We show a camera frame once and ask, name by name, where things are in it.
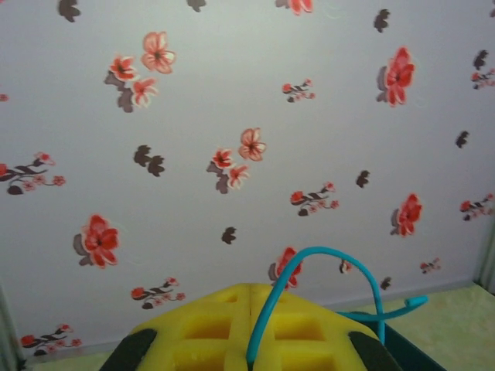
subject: floor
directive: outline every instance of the floor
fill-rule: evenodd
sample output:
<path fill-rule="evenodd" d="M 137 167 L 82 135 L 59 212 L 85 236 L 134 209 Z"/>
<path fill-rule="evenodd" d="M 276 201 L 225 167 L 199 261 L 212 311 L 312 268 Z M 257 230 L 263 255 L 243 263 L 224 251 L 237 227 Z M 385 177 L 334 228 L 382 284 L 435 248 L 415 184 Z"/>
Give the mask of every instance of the floor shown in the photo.
<path fill-rule="evenodd" d="M 479 286 L 431 294 L 429 303 L 387 321 L 448 371 L 495 369 L 495 297 Z M 385 311 L 403 301 L 384 304 Z M 374 307 L 351 308 L 373 312 Z M 109 352 L 35 365 L 32 371 L 98 371 Z"/>

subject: floral wallpaper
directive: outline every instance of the floral wallpaper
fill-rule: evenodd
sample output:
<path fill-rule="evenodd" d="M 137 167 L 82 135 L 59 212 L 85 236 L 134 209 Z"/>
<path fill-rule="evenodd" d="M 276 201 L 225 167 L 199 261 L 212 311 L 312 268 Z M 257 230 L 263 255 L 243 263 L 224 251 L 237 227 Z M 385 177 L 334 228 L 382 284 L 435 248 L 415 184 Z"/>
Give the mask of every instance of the floral wallpaper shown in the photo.
<path fill-rule="evenodd" d="M 26 356 L 274 284 L 307 246 L 385 296 L 472 279 L 494 2 L 30 6 L 0 0 L 0 278 Z M 357 275 L 310 257 L 285 289 L 370 298 Z"/>

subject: blue cable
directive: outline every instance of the blue cable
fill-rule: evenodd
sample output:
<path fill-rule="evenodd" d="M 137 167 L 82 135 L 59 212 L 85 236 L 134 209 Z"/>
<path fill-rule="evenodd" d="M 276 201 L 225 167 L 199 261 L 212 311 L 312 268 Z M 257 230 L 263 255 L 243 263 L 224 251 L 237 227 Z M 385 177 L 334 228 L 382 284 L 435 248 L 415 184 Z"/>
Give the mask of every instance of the blue cable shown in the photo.
<path fill-rule="evenodd" d="M 278 277 L 275 286 L 271 290 L 268 299 L 263 305 L 258 320 L 254 325 L 253 333 L 251 334 L 251 338 L 249 339 L 249 344 L 247 346 L 247 351 L 246 351 L 247 367 L 250 371 L 252 371 L 253 369 L 254 361 L 256 360 L 256 355 L 258 354 L 260 341 L 261 338 L 263 337 L 263 333 L 265 332 L 265 328 L 270 318 L 270 315 L 273 312 L 273 309 L 277 304 L 280 295 L 284 291 L 287 281 L 291 277 L 292 272 L 297 268 L 299 263 L 302 261 L 302 259 L 313 254 L 326 254 L 347 260 L 352 265 L 356 266 L 364 274 L 366 279 L 368 279 L 368 282 L 371 286 L 371 290 L 373 292 L 373 299 L 374 299 L 377 315 L 361 315 L 357 313 L 346 313 L 346 312 L 340 312 L 339 314 L 354 319 L 356 321 L 378 322 L 378 338 L 380 339 L 380 342 L 382 344 L 385 344 L 385 322 L 384 322 L 385 319 L 398 317 L 399 315 L 404 315 L 405 313 L 408 313 L 416 309 L 420 305 L 423 305 L 428 300 L 426 297 L 411 298 L 406 300 L 405 302 L 406 307 L 398 309 L 397 311 L 384 314 L 383 305 L 380 298 L 380 291 L 378 289 L 378 283 L 375 281 L 371 272 L 369 272 L 369 270 L 364 265 L 362 265 L 361 262 L 354 259 L 350 255 L 343 253 L 342 251 L 334 250 L 329 247 L 307 247 L 303 250 L 300 250 L 289 261 L 283 272 Z"/>

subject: yellow foam block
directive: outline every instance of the yellow foam block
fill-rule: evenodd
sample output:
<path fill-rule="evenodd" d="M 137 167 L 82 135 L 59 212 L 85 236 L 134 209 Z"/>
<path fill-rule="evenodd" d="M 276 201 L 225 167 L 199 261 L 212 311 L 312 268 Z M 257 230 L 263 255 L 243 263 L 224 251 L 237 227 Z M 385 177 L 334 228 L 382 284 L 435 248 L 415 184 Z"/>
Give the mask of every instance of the yellow foam block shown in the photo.
<path fill-rule="evenodd" d="M 246 350 L 272 287 L 236 284 L 151 321 L 157 336 L 138 371 L 248 371 Z M 347 334 L 366 326 L 284 292 L 261 340 L 254 371 L 366 371 Z"/>

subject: red flower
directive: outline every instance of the red flower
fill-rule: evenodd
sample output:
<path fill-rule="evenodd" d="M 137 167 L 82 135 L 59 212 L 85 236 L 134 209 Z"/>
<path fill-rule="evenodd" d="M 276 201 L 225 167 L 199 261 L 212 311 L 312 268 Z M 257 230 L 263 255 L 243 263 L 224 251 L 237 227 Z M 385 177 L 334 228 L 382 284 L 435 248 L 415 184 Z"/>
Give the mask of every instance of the red flower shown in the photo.
<path fill-rule="evenodd" d="M 230 156 L 231 154 L 231 149 L 219 148 L 213 157 L 213 162 L 218 168 L 230 168 L 234 165 L 234 162 Z"/>
<path fill-rule="evenodd" d="M 65 178 L 61 175 L 55 175 L 53 177 L 53 180 L 52 180 L 52 183 L 55 185 L 55 186 L 63 186 L 66 182 L 65 182 Z"/>
<path fill-rule="evenodd" d="M 291 196 L 291 203 L 298 203 L 299 201 L 302 201 L 303 197 L 304 193 L 302 193 L 302 191 L 294 192 Z"/>
<path fill-rule="evenodd" d="M 81 345 L 83 342 L 80 340 L 80 339 L 72 339 L 72 342 L 70 342 L 70 344 L 72 346 L 79 346 Z"/>
<path fill-rule="evenodd" d="M 69 325 L 61 324 L 58 325 L 57 328 L 62 331 L 62 332 L 72 332 L 73 330 L 70 328 Z"/>
<path fill-rule="evenodd" d="M 36 341 L 36 338 L 33 335 L 26 335 L 21 338 L 22 346 L 30 346 Z"/>
<path fill-rule="evenodd" d="M 411 193 L 408 199 L 402 204 L 397 216 L 397 223 L 401 236 L 406 237 L 408 234 L 414 234 L 415 223 L 421 217 L 422 209 L 423 206 L 419 202 L 418 196 Z"/>
<path fill-rule="evenodd" d="M 470 201 L 464 201 L 463 203 L 461 203 L 461 211 L 462 212 L 469 210 L 470 207 L 471 207 Z"/>
<path fill-rule="evenodd" d="M 7 165 L 6 164 L 0 164 L 0 176 L 4 176 L 7 174 Z"/>
<path fill-rule="evenodd" d="M 167 283 L 170 286 L 179 286 L 179 282 L 174 277 L 167 277 Z"/>
<path fill-rule="evenodd" d="M 90 218 L 89 225 L 83 227 L 86 237 L 84 246 L 90 253 L 91 261 L 99 268 L 105 264 L 117 264 L 117 258 L 112 253 L 118 247 L 118 230 L 109 228 L 108 222 L 99 215 Z"/>
<path fill-rule="evenodd" d="M 312 12 L 312 0 L 288 0 L 288 6 L 295 15 L 300 15 L 301 10 L 307 13 Z"/>
<path fill-rule="evenodd" d="M 292 91 L 292 85 L 290 83 L 285 83 L 282 87 L 282 91 L 286 94 L 290 93 Z"/>
<path fill-rule="evenodd" d="M 50 166 L 54 166 L 55 162 L 51 159 L 50 155 L 45 152 L 38 152 L 34 155 L 37 159 L 39 159 L 43 164 L 47 164 Z"/>
<path fill-rule="evenodd" d="M 242 179 L 249 178 L 249 174 L 247 173 L 248 168 L 249 166 L 247 165 L 232 168 L 229 172 L 229 187 L 232 189 L 241 189 Z"/>
<path fill-rule="evenodd" d="M 140 298 L 145 293 L 144 288 L 135 288 L 131 291 L 131 298 L 137 299 Z"/>
<path fill-rule="evenodd" d="M 150 96 L 156 96 L 158 90 L 153 86 L 155 79 L 143 79 L 132 84 L 132 103 L 138 107 L 147 108 L 151 103 Z"/>
<path fill-rule="evenodd" d="M 142 46 L 146 53 L 141 57 L 141 62 L 148 70 L 172 73 L 170 65 L 176 61 L 176 54 L 167 50 L 166 32 L 150 32 L 145 36 Z"/>
<path fill-rule="evenodd" d="M 120 81 L 133 81 L 138 74 L 132 66 L 134 58 L 132 56 L 116 56 L 114 63 L 110 66 L 110 71 L 114 73 Z"/>
<path fill-rule="evenodd" d="M 241 135 L 239 155 L 244 159 L 261 161 L 261 154 L 265 152 L 266 144 L 260 142 L 260 128 L 246 129 Z"/>
<path fill-rule="evenodd" d="M 333 186 L 333 183 L 331 183 L 331 182 L 325 183 L 325 188 L 329 192 L 335 192 L 335 187 Z"/>
<path fill-rule="evenodd" d="M 402 46 L 395 57 L 390 59 L 385 75 L 387 100 L 391 107 L 395 107 L 396 103 L 405 104 L 405 88 L 412 84 L 414 71 L 415 65 L 411 63 L 408 48 Z"/>
<path fill-rule="evenodd" d="M 44 184 L 46 180 L 45 180 L 45 176 L 43 174 L 38 174 L 38 175 L 34 175 L 34 178 L 32 179 L 32 181 L 35 184 Z"/>
<path fill-rule="evenodd" d="M 22 187 L 27 192 L 34 191 L 36 189 L 36 186 L 34 185 L 34 183 L 27 181 L 27 180 L 22 182 Z"/>
<path fill-rule="evenodd" d="M 282 274 L 282 271 L 284 268 L 287 266 L 289 261 L 296 255 L 296 251 L 294 250 L 293 247 L 286 247 L 283 255 L 278 258 L 277 261 L 277 267 L 275 268 L 275 275 L 277 277 L 280 277 L 280 274 Z M 298 264 L 298 266 L 295 268 L 295 270 L 292 272 L 291 277 L 288 279 L 288 283 L 285 286 L 285 290 L 287 290 L 289 287 L 290 288 L 297 288 L 298 282 L 297 276 L 302 272 L 302 262 Z"/>

